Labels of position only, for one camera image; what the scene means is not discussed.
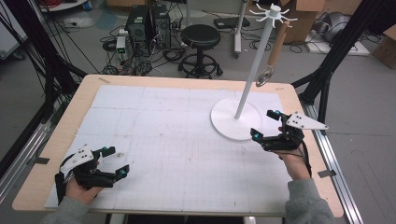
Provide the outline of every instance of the cable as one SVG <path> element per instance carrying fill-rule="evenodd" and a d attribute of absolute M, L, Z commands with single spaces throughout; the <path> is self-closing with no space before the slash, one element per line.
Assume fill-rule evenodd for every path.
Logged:
<path fill-rule="evenodd" d="M 164 65 L 166 63 L 169 63 L 169 62 L 160 63 L 159 65 L 154 66 L 154 68 L 158 68 L 159 66 L 162 66 L 162 65 Z"/>
<path fill-rule="evenodd" d="M 304 139 L 295 135 L 292 135 L 290 138 L 295 139 L 296 142 L 300 142 L 301 145 L 303 145 L 303 151 L 301 151 L 300 147 L 297 147 L 297 149 L 304 159 L 305 167 L 308 170 L 309 176 L 312 176 L 311 164 L 309 163 L 308 148 L 306 147 Z"/>
<path fill-rule="evenodd" d="M 166 59 L 166 61 L 174 63 L 177 62 L 178 60 L 182 59 L 184 56 L 184 50 L 180 49 L 167 49 L 163 52 L 163 57 Z"/>
<path fill-rule="evenodd" d="M 40 7 L 48 7 L 48 8 L 52 8 L 52 7 L 57 7 L 62 3 L 62 0 L 39 0 L 38 1 L 40 3 Z"/>
<path fill-rule="evenodd" d="M 106 65 L 101 72 L 103 75 L 118 75 L 119 73 L 119 69 L 113 65 Z"/>
<path fill-rule="evenodd" d="M 257 30 L 262 30 L 262 29 L 264 29 L 264 27 L 262 27 L 262 28 L 256 28 L 256 29 L 250 29 L 250 30 L 246 29 L 245 27 L 242 27 L 242 29 L 243 29 L 244 31 L 257 31 Z"/>
<path fill-rule="evenodd" d="M 103 43 L 102 48 L 106 51 L 115 51 L 117 48 L 117 39 L 110 39 Z"/>
<path fill-rule="evenodd" d="M 296 157 L 303 157 L 302 155 L 297 155 L 294 153 L 288 153 L 288 152 L 275 152 L 276 154 L 282 154 L 282 155 L 292 155 L 292 156 L 296 156 Z"/>
<path fill-rule="evenodd" d="M 48 13 L 50 13 L 50 9 L 46 6 L 46 5 L 44 5 L 44 7 L 45 7 L 45 9 L 47 10 L 47 12 Z M 57 25 L 59 25 L 60 27 L 61 27 L 61 29 L 64 31 L 64 33 L 67 35 L 67 37 L 70 39 L 70 41 L 72 41 L 72 43 L 75 45 L 75 47 L 80 51 L 80 53 L 84 56 L 84 58 L 88 61 L 88 63 L 93 67 L 93 69 L 97 72 L 97 73 L 99 73 L 99 71 L 96 69 L 96 67 L 93 65 L 93 63 L 88 59 L 88 57 L 87 57 L 87 55 L 85 55 L 85 53 L 81 50 L 81 48 L 76 44 L 76 42 L 73 40 L 73 38 L 68 34 L 69 32 L 67 32 L 63 27 L 62 27 L 62 25 L 57 21 L 57 20 L 55 20 L 54 18 L 52 18 L 52 21 L 54 22 L 54 25 L 55 25 L 55 28 L 56 28 L 56 24 Z"/>
<path fill-rule="evenodd" d="M 345 23 L 347 23 L 347 22 L 345 22 L 345 21 L 339 22 L 339 23 L 337 23 L 334 27 L 332 27 L 332 29 L 328 30 L 327 32 L 330 32 L 331 30 L 333 30 L 333 29 L 334 29 L 335 27 L 337 27 L 338 25 L 340 25 L 340 24 L 345 24 Z M 326 54 L 326 52 L 322 51 L 322 50 L 318 47 L 317 44 L 319 44 L 319 43 L 327 43 L 327 42 L 324 41 L 324 40 L 323 40 L 323 41 L 317 41 L 317 42 L 314 42 L 314 41 L 313 41 L 313 40 L 315 39 L 315 37 L 317 37 L 318 35 L 319 35 L 318 33 L 314 34 L 314 35 L 311 37 L 310 40 L 305 41 L 305 42 L 293 42 L 293 43 L 291 43 L 291 44 L 290 44 L 290 47 L 289 47 L 290 51 L 291 51 L 291 52 L 294 52 L 294 53 L 301 53 L 301 52 L 303 52 L 303 50 L 302 50 L 298 45 L 302 45 L 302 44 L 312 44 L 312 45 L 314 45 L 322 54 Z"/>
<path fill-rule="evenodd" d="M 163 75 L 163 72 L 162 71 L 160 71 L 158 68 L 153 68 L 155 71 L 157 71 L 157 72 L 159 72 L 159 73 L 161 73 L 161 75 Z"/>
<path fill-rule="evenodd" d="M 134 74 L 134 69 L 132 68 L 132 66 L 129 63 L 125 63 L 122 66 L 122 69 L 120 70 L 120 73 L 119 73 L 119 75 L 121 75 L 121 76 L 128 76 L 128 75 L 133 75 L 133 74 Z"/>
<path fill-rule="evenodd" d="M 246 35 L 253 36 L 253 37 L 255 37 L 255 38 L 254 38 L 254 39 L 248 39 L 248 38 L 246 38 Z M 243 38 L 244 40 L 250 40 L 249 47 L 250 47 L 251 49 L 258 49 L 258 47 L 256 46 L 256 44 L 257 44 L 257 43 L 260 43 L 260 41 L 261 41 L 261 37 L 260 37 L 260 36 L 254 35 L 254 34 L 246 34 L 246 33 L 241 33 L 241 36 L 242 36 L 242 38 Z M 273 40 L 274 40 L 274 39 L 275 39 L 275 37 L 270 37 L 270 38 L 268 39 L 267 45 L 265 46 L 265 50 L 270 50 L 270 49 L 271 49 L 271 45 L 270 45 L 269 43 L 273 43 Z"/>
<path fill-rule="evenodd" d="M 217 16 L 217 17 L 219 17 L 219 19 L 223 19 L 221 16 L 219 16 L 218 14 L 216 14 L 216 13 L 212 13 L 212 12 L 208 12 L 208 11 L 205 11 L 205 10 L 202 10 L 204 13 L 206 13 L 206 14 L 210 14 L 210 15 L 214 15 L 214 16 Z"/>
<path fill-rule="evenodd" d="M 381 35 L 374 35 L 373 33 L 369 32 L 369 31 L 365 31 L 361 34 L 358 41 L 364 41 L 364 40 L 368 40 L 375 44 L 379 44 L 379 42 L 381 41 Z"/>
<path fill-rule="evenodd" d="M 33 14 L 34 16 L 36 16 L 34 10 L 32 9 L 33 5 L 32 3 L 28 3 L 28 6 L 23 6 L 21 8 L 21 14 L 26 14 L 26 15 L 31 15 Z M 43 31 L 44 28 L 42 27 L 42 24 L 39 24 L 41 27 L 38 27 L 38 29 L 42 29 Z M 62 61 L 58 61 L 56 63 L 54 63 L 54 61 L 51 60 L 47 60 L 47 62 L 49 62 L 49 66 L 47 65 L 47 62 L 45 62 L 42 58 L 41 58 L 41 54 L 37 54 L 36 52 L 34 52 L 32 49 L 29 48 L 29 46 L 25 43 L 25 41 L 18 35 L 18 33 L 12 28 L 11 26 L 7 26 L 5 24 L 6 28 L 8 29 L 8 31 L 15 37 L 15 39 L 17 40 L 17 42 L 21 45 L 21 47 L 25 50 L 27 56 L 30 58 L 37 76 L 42 76 L 44 79 L 46 79 L 46 87 L 44 87 L 40 77 L 38 77 L 40 85 L 42 86 L 42 89 L 45 93 L 45 98 L 46 98 L 46 102 L 47 105 L 49 106 L 47 108 L 47 111 L 49 113 L 53 113 L 54 112 L 54 107 L 53 107 L 53 103 L 54 100 L 57 100 L 58 102 L 61 102 L 65 99 L 65 100 L 70 100 L 71 97 L 69 97 L 69 95 L 67 93 L 64 92 L 63 87 L 60 85 L 59 81 L 61 80 L 59 78 L 59 71 L 64 70 L 64 65 L 62 65 Z M 32 30 L 36 31 L 36 27 L 34 26 L 25 26 L 24 27 L 24 31 L 26 32 L 26 34 L 30 34 Z M 42 32 L 38 32 L 36 33 L 35 37 L 45 37 L 45 35 L 43 35 L 46 33 L 42 33 Z M 46 48 L 42 48 L 41 51 L 46 51 L 49 52 L 49 50 L 51 49 L 46 49 Z M 67 85 L 75 85 L 74 81 L 73 83 L 65 83 Z"/>
<path fill-rule="evenodd" d="M 150 61 L 143 61 L 136 67 L 136 74 L 145 76 L 152 70 L 152 65 Z"/>
<path fill-rule="evenodd" d="M 68 56 L 68 54 L 67 54 L 66 48 L 65 48 L 65 46 L 64 46 L 64 42 L 62 41 L 62 38 L 61 38 L 60 33 L 59 33 L 59 31 L 58 31 L 57 23 L 55 23 L 54 19 L 52 19 L 52 23 L 53 23 L 53 25 L 54 25 L 54 28 L 55 28 L 55 30 L 56 30 L 56 33 L 58 34 L 58 35 L 55 35 L 55 34 L 52 32 L 52 29 L 49 28 L 50 32 L 52 33 L 52 36 L 54 37 L 53 39 L 55 40 L 56 44 L 60 47 L 60 44 L 58 43 L 58 39 L 56 38 L 56 36 L 59 36 L 60 42 L 61 42 L 61 44 L 62 44 L 62 48 L 60 48 L 61 53 L 62 53 L 62 55 L 64 56 L 64 58 L 66 58 L 66 59 L 68 60 L 68 62 L 71 63 L 71 60 L 70 60 L 70 58 L 69 58 L 69 56 Z"/>
<path fill-rule="evenodd" d="M 175 19 L 170 22 L 171 23 L 170 26 L 173 27 L 176 30 L 180 30 L 181 29 L 181 22 L 184 19 L 184 15 L 183 15 L 183 12 L 180 9 L 180 6 L 178 5 L 178 3 L 176 3 L 174 6 L 173 6 L 173 3 L 171 3 L 169 9 L 167 10 L 167 13 L 169 14 L 171 11 L 175 12 Z M 179 12 L 180 15 L 181 15 L 181 18 L 180 18 L 179 21 L 177 21 L 177 15 L 176 15 L 177 12 Z"/>
<path fill-rule="evenodd" d="M 11 19 L 9 18 L 9 16 L 8 16 L 8 13 L 7 13 L 7 11 L 6 11 L 6 8 L 3 6 L 3 2 L 0 2 L 0 5 L 1 5 L 1 7 L 3 8 L 3 10 L 4 10 L 4 12 L 6 13 L 6 16 L 7 16 L 7 19 L 8 19 L 8 24 L 9 24 L 9 26 L 11 26 L 11 28 L 13 29 L 14 27 L 12 27 L 12 22 L 11 22 Z"/>

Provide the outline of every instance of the cardboard box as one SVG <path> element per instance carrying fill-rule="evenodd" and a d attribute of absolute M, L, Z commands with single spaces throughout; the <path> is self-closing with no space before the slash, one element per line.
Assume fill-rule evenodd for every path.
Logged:
<path fill-rule="evenodd" d="M 379 61 L 390 69 L 396 68 L 396 24 L 384 32 L 386 35 L 373 52 Z"/>
<path fill-rule="evenodd" d="M 322 13 L 337 11 L 352 16 L 360 4 L 361 0 L 326 0 Z"/>
<path fill-rule="evenodd" d="M 131 7 L 133 5 L 149 5 L 149 0 L 106 0 L 109 7 Z"/>
<path fill-rule="evenodd" d="M 282 11 L 290 11 L 284 15 L 289 19 L 298 19 L 291 21 L 292 28 L 288 30 L 285 37 L 285 44 L 304 43 L 306 37 L 311 31 L 312 24 L 317 15 L 322 11 L 325 0 L 279 0 L 279 6 Z M 280 29 L 280 21 L 276 24 L 276 31 Z"/>

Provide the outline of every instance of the power strip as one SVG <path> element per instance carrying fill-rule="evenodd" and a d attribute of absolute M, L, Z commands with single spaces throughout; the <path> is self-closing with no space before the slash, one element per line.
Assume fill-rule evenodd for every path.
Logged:
<path fill-rule="evenodd" d="M 125 47 L 125 38 L 126 36 L 117 36 L 117 54 L 119 55 L 119 60 L 121 62 L 125 62 L 128 60 L 128 52 Z"/>
<path fill-rule="evenodd" d="M 124 29 L 120 29 L 119 30 L 119 36 L 128 36 L 128 31 L 126 31 Z"/>

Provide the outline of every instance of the concrete floor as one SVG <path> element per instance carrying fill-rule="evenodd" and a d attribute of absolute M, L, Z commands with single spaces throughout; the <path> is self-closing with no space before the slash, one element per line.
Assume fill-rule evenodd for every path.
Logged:
<path fill-rule="evenodd" d="M 56 16 L 62 17 L 76 10 L 79 9 L 66 10 Z M 94 26 L 74 31 L 70 36 L 100 71 L 106 65 L 106 52 L 99 39 L 124 24 L 126 17 L 124 13 L 111 11 L 106 7 L 90 11 L 89 15 L 94 18 Z M 192 22 L 213 24 L 215 18 L 208 15 L 193 18 Z M 253 19 L 250 22 L 252 24 L 247 29 L 262 27 L 262 23 Z M 224 71 L 221 77 L 214 76 L 214 79 L 247 79 L 256 50 L 249 47 L 250 41 L 243 40 L 242 54 L 235 59 L 232 34 L 221 33 L 221 42 L 208 52 Z M 71 41 L 64 34 L 62 37 L 73 64 L 88 73 L 96 74 Z M 367 40 L 361 43 L 370 52 L 376 47 L 375 43 Z M 326 56 L 309 53 L 304 46 L 301 48 L 301 53 L 290 51 L 290 46 L 282 48 L 272 82 L 291 83 L 305 77 L 314 72 Z M 265 67 L 268 55 L 268 52 L 264 54 L 260 69 Z M 177 71 L 175 63 L 166 63 L 158 67 L 158 70 L 165 77 L 184 77 Z M 149 75 L 159 77 L 161 73 L 153 70 Z M 395 84 L 395 70 L 388 69 L 372 55 L 346 56 L 332 78 L 326 118 L 330 130 L 327 134 L 365 223 L 396 222 L 396 175 L 393 173 L 396 170 L 396 150 L 393 142 L 393 125 L 396 123 L 396 103 L 393 99 L 396 95 Z M 4 157 L 42 102 L 43 91 L 29 60 L 0 62 L 0 158 Z M 16 212 L 11 208 L 30 168 L 29 165 L 26 167 L 0 205 L 1 223 L 38 223 L 45 215 Z M 89 214 L 86 222 L 105 222 L 105 216 Z M 281 223 L 281 219 L 260 217 L 257 223 Z M 340 217 L 337 218 L 337 223 L 347 223 L 347 220 Z"/>

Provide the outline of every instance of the hand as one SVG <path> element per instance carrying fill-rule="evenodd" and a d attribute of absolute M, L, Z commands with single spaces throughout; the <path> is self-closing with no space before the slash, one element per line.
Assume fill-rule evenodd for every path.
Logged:
<path fill-rule="evenodd" d="M 66 186 L 66 196 L 76 199 L 77 201 L 90 205 L 96 195 L 102 191 L 103 188 L 93 187 L 91 189 L 84 189 L 77 183 L 77 180 L 72 177 Z"/>
<path fill-rule="evenodd" d="M 311 178 L 308 173 L 308 169 L 305 166 L 304 158 L 302 157 L 303 155 L 301 155 L 301 150 L 279 150 L 274 153 L 282 158 L 283 162 L 285 162 L 288 173 L 293 180 Z"/>

